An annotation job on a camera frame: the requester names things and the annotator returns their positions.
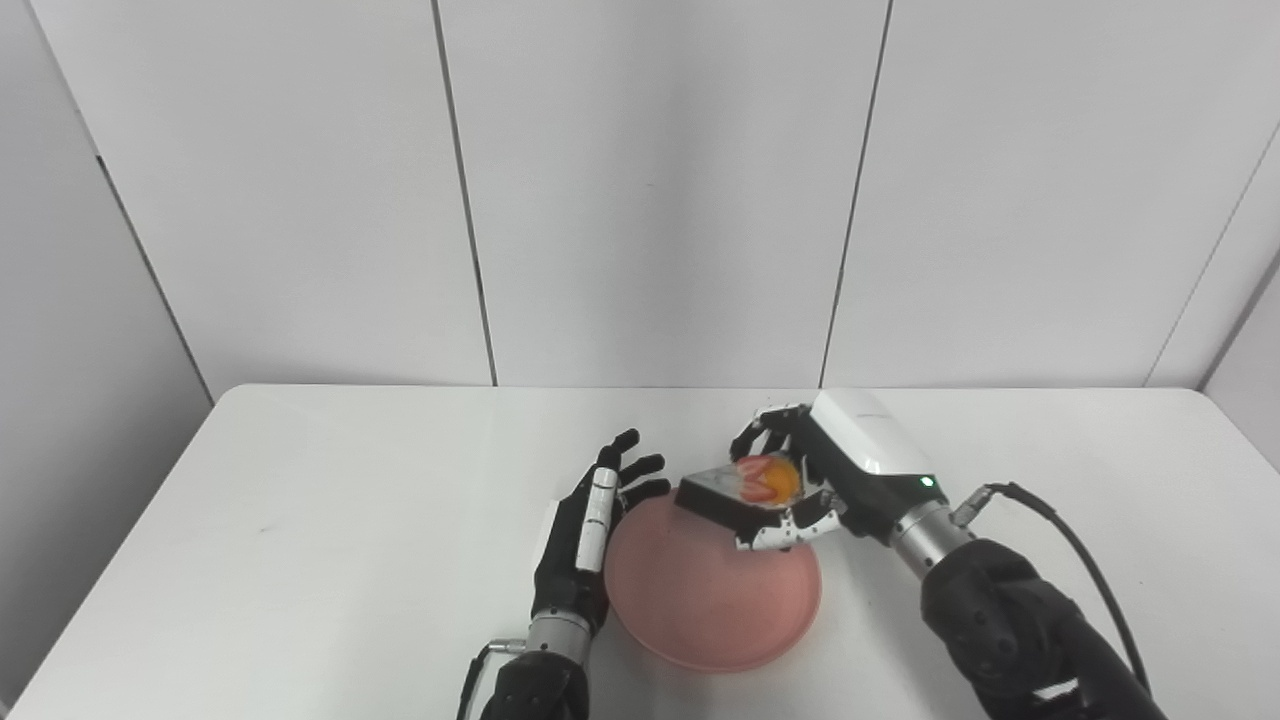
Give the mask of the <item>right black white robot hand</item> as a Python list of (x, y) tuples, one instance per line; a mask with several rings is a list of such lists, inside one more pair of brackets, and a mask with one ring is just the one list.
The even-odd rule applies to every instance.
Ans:
[(741, 550), (788, 548), (836, 527), (890, 544), (909, 518), (948, 505), (931, 461), (865, 389), (823, 389), (810, 404), (758, 410), (732, 441), (730, 457), (755, 448), (782, 454), (806, 483), (806, 496), (776, 519), (736, 530)]

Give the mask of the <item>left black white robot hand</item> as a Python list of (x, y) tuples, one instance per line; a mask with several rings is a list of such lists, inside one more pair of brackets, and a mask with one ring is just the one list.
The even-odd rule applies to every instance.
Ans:
[(595, 462), (556, 506), (550, 532), (535, 568), (534, 618), (575, 615), (595, 635), (609, 612), (603, 579), (607, 550), (618, 523), (640, 503), (667, 496), (672, 484), (657, 474), (659, 454), (628, 465), (625, 455), (640, 443), (640, 432), (623, 430), (603, 446)]

